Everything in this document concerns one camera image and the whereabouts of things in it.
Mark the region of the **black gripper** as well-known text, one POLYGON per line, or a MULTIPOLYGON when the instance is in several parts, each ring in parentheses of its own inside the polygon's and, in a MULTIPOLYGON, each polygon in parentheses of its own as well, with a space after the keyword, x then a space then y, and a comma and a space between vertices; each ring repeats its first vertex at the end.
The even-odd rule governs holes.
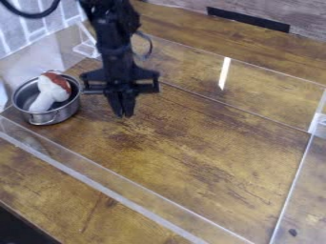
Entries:
POLYGON ((78 75, 84 82, 85 94, 105 94, 109 106, 117 117, 130 117, 134 109, 134 93, 158 92, 160 73, 153 70, 146 70, 136 64, 130 65, 126 71, 113 71, 108 68, 101 68, 93 71, 82 72, 78 75))

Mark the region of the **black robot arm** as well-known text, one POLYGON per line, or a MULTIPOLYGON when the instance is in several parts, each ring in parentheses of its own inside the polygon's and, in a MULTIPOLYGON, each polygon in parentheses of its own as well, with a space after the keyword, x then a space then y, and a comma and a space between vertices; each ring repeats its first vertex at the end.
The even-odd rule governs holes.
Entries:
POLYGON ((140 14, 128 0, 78 0, 94 30, 102 67, 80 74, 84 93, 106 97, 117 117, 133 115, 136 96, 158 92, 158 72, 133 61, 130 36, 138 34, 140 14))

